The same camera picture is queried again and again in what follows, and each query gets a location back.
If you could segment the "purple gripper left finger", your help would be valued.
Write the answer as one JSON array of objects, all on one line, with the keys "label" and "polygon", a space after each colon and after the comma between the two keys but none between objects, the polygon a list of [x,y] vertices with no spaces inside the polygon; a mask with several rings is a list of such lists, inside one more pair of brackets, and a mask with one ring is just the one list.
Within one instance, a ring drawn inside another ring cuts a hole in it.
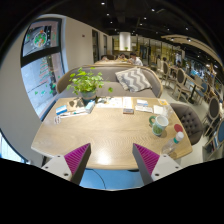
[{"label": "purple gripper left finger", "polygon": [[91,144],[87,143],[66,155],[56,155],[42,169],[79,185],[91,155]]}]

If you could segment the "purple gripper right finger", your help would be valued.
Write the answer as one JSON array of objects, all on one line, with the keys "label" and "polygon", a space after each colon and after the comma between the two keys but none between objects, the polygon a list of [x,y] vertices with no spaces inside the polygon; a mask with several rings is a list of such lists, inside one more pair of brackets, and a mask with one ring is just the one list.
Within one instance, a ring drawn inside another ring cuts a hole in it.
[{"label": "purple gripper right finger", "polygon": [[158,155],[136,143],[132,153],[145,185],[181,170],[181,166],[167,154]]}]

